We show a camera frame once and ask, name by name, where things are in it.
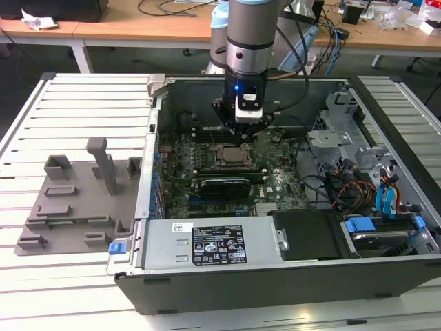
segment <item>white paper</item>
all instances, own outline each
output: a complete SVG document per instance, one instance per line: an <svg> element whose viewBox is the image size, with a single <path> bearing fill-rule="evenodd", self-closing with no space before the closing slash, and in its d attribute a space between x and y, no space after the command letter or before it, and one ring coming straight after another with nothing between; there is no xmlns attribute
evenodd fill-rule
<svg viewBox="0 0 441 331"><path fill-rule="evenodd" d="M172 232L191 232L193 223L173 223Z"/></svg>
<svg viewBox="0 0 441 331"><path fill-rule="evenodd" d="M55 23L52 17L35 17L29 15L23 9L21 10L21 14L23 15L21 21L26 24L28 28L34 29L35 31L40 31L40 29L54 28L58 26L58 24Z"/></svg>

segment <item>blue cable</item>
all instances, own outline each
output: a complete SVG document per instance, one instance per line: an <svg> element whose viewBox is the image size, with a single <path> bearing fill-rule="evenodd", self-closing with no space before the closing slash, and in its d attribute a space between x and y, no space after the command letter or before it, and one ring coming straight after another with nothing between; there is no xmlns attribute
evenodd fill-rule
<svg viewBox="0 0 441 331"><path fill-rule="evenodd" d="M335 44L335 47L334 47L334 51L332 53L331 63L329 64L328 69L326 70L326 74L325 74L326 76L331 72L332 68L334 67L335 60L336 60L337 48L338 48L338 34L337 34L337 30L336 30L336 28L334 26L331 26L331 27L334 30L334 35L335 35L335 38L336 38L336 44Z"/></svg>

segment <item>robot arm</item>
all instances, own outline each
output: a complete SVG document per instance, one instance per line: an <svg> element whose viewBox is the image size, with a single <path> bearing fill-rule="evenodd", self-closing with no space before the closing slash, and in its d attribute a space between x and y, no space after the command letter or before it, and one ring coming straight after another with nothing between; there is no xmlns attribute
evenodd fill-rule
<svg viewBox="0 0 441 331"><path fill-rule="evenodd" d="M273 115L263 114L267 69L277 20L288 3L288 0L231 0L225 24L226 46L222 46L225 45L222 32L214 32L212 62L223 66L216 58L225 52L226 63L224 93L213 102L213 107L234 133L250 135L272 122Z"/></svg>

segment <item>aluminum profile table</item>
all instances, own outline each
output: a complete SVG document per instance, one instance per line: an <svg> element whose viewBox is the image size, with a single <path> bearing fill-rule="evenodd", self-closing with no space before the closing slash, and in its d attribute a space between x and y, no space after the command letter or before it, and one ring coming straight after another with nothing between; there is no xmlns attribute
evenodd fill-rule
<svg viewBox="0 0 441 331"><path fill-rule="evenodd" d="M441 186L441 123L401 81L386 76L361 77L417 158ZM372 123L365 125L373 140L384 145Z"/></svg>
<svg viewBox="0 0 441 331"><path fill-rule="evenodd" d="M0 330L441 329L441 279L390 299L141 316L107 275L107 253L16 256L48 155L90 160L87 139L101 135L114 159L141 156L147 132L148 74L46 78L0 143Z"/></svg>

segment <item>warning label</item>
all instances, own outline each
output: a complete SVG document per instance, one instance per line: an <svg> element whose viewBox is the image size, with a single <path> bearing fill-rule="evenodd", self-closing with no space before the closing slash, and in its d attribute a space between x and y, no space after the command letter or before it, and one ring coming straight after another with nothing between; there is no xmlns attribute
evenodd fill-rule
<svg viewBox="0 0 441 331"><path fill-rule="evenodd" d="M192 228L193 264L247 263L241 225Z"/></svg>

